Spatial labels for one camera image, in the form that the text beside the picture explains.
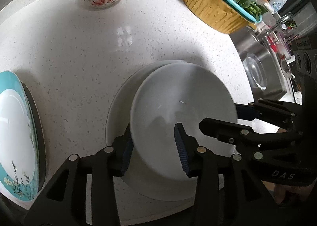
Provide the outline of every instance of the faucet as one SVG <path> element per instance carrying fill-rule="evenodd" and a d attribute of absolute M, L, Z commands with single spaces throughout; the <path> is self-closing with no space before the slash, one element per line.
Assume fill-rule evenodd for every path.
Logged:
<path fill-rule="evenodd" d="M 273 25 L 271 28 L 262 31 L 261 33 L 257 34 L 255 37 L 259 42 L 262 42 L 265 46 L 271 45 L 271 43 L 268 41 L 267 37 L 277 28 L 282 26 L 284 23 L 288 22 L 291 18 L 293 18 L 293 14 L 288 12 L 283 17 L 279 18 L 276 21 L 276 24 Z"/>

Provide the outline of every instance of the kitchen countertop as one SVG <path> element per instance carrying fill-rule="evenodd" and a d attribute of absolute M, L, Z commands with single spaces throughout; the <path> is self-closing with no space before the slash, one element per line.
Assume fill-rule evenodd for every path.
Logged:
<path fill-rule="evenodd" d="M 87 156 L 106 145 L 113 97 L 130 75 L 152 62 L 182 59 L 202 65 L 222 80 L 235 103 L 253 101 L 229 35 L 207 26 L 182 0 L 121 0 L 104 10 L 87 9 L 81 0 L 14 0 L 0 11 L 0 53 L 0 71 L 15 72 L 37 104 L 47 181 L 70 154 Z M 276 131 L 256 120 L 245 124 L 260 133 Z M 31 206 L 0 189 L 24 208 Z M 115 191 L 123 225 L 193 204 L 193 199 L 146 198 L 118 178 Z"/>

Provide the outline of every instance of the human hand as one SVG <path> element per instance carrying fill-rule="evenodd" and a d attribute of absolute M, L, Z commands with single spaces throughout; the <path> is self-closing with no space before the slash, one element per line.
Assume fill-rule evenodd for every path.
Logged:
<path fill-rule="evenodd" d="M 302 202 L 306 201 L 306 199 L 310 195 L 310 192 L 312 191 L 313 187 L 315 186 L 316 180 L 314 180 L 314 182 L 307 187 L 294 187 L 294 186 L 286 186 L 286 185 L 276 184 L 274 187 L 274 200 L 275 200 L 275 202 L 277 204 L 281 204 L 285 199 L 286 191 L 294 193 L 294 194 L 298 194 L 300 197 L 300 200 Z"/>

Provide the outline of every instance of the metal screw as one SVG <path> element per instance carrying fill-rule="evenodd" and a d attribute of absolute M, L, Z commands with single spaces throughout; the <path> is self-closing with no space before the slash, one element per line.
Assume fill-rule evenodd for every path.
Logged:
<path fill-rule="evenodd" d="M 249 134 L 249 131 L 248 131 L 248 130 L 242 130 L 242 131 L 241 131 L 241 134 L 243 134 L 243 135 L 248 135 L 248 134 Z"/>
<path fill-rule="evenodd" d="M 236 161 L 240 161 L 242 159 L 242 157 L 239 154 L 234 154 L 232 158 Z"/>
<path fill-rule="evenodd" d="M 107 146 L 104 150 L 106 153 L 112 153 L 114 151 L 114 148 L 112 146 Z"/>
<path fill-rule="evenodd" d="M 263 158 L 263 154 L 261 152 L 255 152 L 253 156 L 257 160 L 261 160 Z"/>
<path fill-rule="evenodd" d="M 77 160 L 77 158 L 78 158 L 78 155 L 76 155 L 76 154 L 72 154 L 72 155 L 70 155 L 70 156 L 69 156 L 69 158 L 68 158 L 68 159 L 69 159 L 70 161 L 76 161 L 76 160 Z"/>
<path fill-rule="evenodd" d="M 203 147 L 203 146 L 197 147 L 197 152 L 198 152 L 198 153 L 205 153 L 206 151 L 207 151 L 206 148 Z"/>

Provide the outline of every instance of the yellow basket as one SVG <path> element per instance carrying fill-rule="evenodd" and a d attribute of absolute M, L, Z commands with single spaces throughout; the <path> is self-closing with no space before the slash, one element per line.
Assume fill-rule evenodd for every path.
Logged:
<path fill-rule="evenodd" d="M 224 34 L 235 32 L 250 23 L 223 0 L 184 0 L 184 2 L 194 15 Z"/>

